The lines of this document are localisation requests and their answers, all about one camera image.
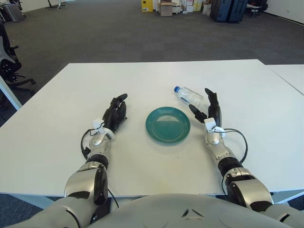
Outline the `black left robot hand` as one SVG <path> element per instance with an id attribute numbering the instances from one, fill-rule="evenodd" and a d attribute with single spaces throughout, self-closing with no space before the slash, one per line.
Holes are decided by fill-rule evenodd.
<path id="1" fill-rule="evenodd" d="M 126 121 L 126 103 L 128 94 L 122 94 L 112 99 L 109 108 L 105 111 L 102 120 L 104 127 L 115 132 L 118 127 Z"/>

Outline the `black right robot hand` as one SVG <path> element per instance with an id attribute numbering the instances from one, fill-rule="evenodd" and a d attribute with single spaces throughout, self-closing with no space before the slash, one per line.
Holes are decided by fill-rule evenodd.
<path id="1" fill-rule="evenodd" d="M 208 99 L 210 102 L 210 105 L 208 107 L 208 115 L 201 112 L 198 108 L 196 108 L 194 105 L 190 104 L 189 108 L 194 114 L 195 118 L 200 122 L 204 123 L 204 120 L 207 118 L 214 118 L 216 122 L 216 126 L 221 127 L 222 126 L 222 116 L 221 116 L 221 109 L 219 106 L 217 93 L 212 92 L 210 89 L 205 88 L 205 92 L 208 95 Z"/>

